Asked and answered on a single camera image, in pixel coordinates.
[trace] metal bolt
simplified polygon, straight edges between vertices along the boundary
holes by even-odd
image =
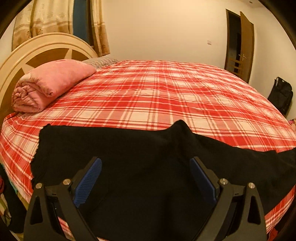
[[[37,188],[37,189],[42,188],[42,183],[37,183],[37,184],[36,184],[36,188]]]
[[[255,188],[255,184],[254,183],[249,183],[248,184],[249,188],[254,189]]]
[[[63,184],[64,185],[69,185],[70,183],[71,183],[71,180],[70,179],[63,180]]]
[[[227,184],[228,184],[228,180],[227,180],[226,178],[221,178],[221,179],[220,179],[220,183],[221,183],[222,185],[227,185]]]

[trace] black suitcase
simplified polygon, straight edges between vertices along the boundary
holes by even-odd
[[[292,86],[282,78],[277,77],[274,80],[274,86],[267,99],[280,111],[282,115],[286,115],[290,107],[292,97]]]

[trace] headboard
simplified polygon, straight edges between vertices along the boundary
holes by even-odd
[[[13,113],[11,96],[17,81],[41,64],[58,59],[86,60],[98,55],[82,39],[65,33],[38,35],[17,47],[0,67],[0,130]]]

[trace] pink blanket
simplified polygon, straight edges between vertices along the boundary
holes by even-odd
[[[41,112],[57,97],[95,72],[93,66],[72,59],[40,65],[19,79],[12,93],[12,107],[15,111]]]

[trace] open door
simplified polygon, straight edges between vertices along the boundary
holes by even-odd
[[[240,78],[248,83],[251,75],[254,55],[254,25],[242,12],[240,12],[240,18],[242,26],[242,44],[240,54],[242,70]]]

